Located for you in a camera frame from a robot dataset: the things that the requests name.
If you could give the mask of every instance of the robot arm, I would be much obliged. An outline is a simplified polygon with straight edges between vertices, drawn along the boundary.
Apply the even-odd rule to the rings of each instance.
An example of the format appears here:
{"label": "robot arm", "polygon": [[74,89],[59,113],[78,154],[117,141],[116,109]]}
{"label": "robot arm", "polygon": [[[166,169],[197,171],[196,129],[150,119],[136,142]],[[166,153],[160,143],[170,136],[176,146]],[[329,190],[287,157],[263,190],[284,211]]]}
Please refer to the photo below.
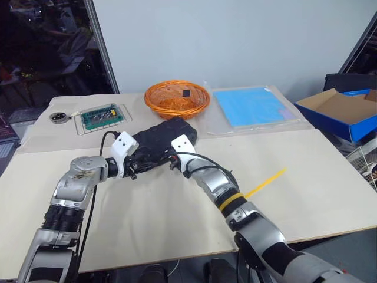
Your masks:
{"label": "robot arm", "polygon": [[360,283],[335,266],[288,247],[285,237],[258,208],[238,191],[229,175],[206,159],[194,157],[186,136],[172,141],[180,170],[192,176],[225,217],[234,240],[251,268],[267,269],[279,283]]}
{"label": "robot arm", "polygon": [[137,147],[136,140],[123,132],[111,146],[112,159],[79,157],[71,162],[70,170],[57,184],[42,227],[34,235],[18,275],[19,283],[75,279],[78,255],[71,248],[79,244],[79,227],[94,187],[108,177],[122,178],[123,161]]}

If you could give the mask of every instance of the round metal object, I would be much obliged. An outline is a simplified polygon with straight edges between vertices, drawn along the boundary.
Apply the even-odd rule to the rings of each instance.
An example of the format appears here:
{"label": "round metal object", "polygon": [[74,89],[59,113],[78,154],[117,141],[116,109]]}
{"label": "round metal object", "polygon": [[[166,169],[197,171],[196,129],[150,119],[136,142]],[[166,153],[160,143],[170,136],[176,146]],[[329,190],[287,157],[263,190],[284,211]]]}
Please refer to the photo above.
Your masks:
{"label": "round metal object", "polygon": [[49,119],[54,124],[62,124],[62,123],[67,122],[69,120],[69,117],[67,116],[67,114],[65,114],[63,112],[56,112],[56,113],[52,113],[49,116]]}

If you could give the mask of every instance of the metal wire basket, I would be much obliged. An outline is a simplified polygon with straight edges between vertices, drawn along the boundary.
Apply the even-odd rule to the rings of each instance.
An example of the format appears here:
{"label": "metal wire basket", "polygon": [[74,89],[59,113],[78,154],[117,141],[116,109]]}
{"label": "metal wire basket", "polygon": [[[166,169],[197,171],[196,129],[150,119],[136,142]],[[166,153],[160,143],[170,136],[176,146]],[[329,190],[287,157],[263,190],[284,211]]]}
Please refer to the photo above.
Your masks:
{"label": "metal wire basket", "polygon": [[346,158],[377,191],[377,139],[373,139],[365,146],[358,147]]}

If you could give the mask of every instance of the black square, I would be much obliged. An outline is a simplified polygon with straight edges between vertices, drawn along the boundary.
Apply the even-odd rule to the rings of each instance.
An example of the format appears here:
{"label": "black square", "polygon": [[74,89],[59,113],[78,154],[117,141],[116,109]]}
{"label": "black square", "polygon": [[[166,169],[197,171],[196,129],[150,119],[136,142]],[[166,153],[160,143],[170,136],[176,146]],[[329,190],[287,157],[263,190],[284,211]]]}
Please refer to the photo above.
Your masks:
{"label": "black square", "polygon": [[189,97],[190,96],[190,90],[183,90],[182,91],[182,96],[183,97]]}

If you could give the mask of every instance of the open cardboard box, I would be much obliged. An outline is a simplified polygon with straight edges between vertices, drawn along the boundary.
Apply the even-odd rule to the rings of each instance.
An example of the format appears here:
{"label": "open cardboard box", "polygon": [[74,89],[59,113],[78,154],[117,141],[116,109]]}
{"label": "open cardboard box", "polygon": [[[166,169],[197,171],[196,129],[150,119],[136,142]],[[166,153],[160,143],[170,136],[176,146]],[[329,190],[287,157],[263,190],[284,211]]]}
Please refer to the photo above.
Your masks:
{"label": "open cardboard box", "polygon": [[350,142],[357,142],[377,128],[377,91],[347,95],[332,88],[295,103],[315,126]]}

